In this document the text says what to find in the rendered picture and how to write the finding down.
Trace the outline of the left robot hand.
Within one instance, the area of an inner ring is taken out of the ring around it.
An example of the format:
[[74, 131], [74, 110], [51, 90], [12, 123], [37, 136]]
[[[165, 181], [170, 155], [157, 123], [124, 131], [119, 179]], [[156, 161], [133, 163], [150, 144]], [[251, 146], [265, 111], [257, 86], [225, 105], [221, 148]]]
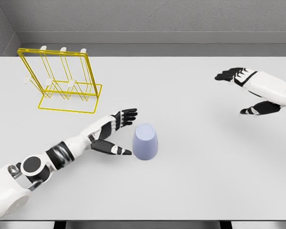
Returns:
[[120, 128], [132, 125], [138, 115], [136, 108], [118, 111], [107, 115], [83, 131], [91, 143], [91, 149], [109, 155], [130, 156], [132, 152], [106, 139]]

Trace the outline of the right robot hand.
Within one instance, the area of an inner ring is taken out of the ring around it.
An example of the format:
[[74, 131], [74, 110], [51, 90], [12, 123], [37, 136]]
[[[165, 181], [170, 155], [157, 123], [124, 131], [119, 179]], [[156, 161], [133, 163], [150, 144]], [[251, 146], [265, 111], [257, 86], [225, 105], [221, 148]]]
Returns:
[[265, 72], [258, 72], [246, 68], [232, 68], [219, 73], [217, 81], [234, 82], [250, 93], [265, 98], [264, 102], [257, 103], [240, 111], [243, 115], [266, 115], [279, 112], [284, 104], [286, 82]]

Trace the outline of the lavender cup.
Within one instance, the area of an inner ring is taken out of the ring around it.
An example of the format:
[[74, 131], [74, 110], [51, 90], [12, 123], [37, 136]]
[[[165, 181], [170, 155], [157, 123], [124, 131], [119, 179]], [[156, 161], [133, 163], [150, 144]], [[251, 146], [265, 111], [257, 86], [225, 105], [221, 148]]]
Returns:
[[151, 160], [158, 152], [155, 128], [149, 123], [137, 126], [133, 136], [133, 154], [140, 160]]

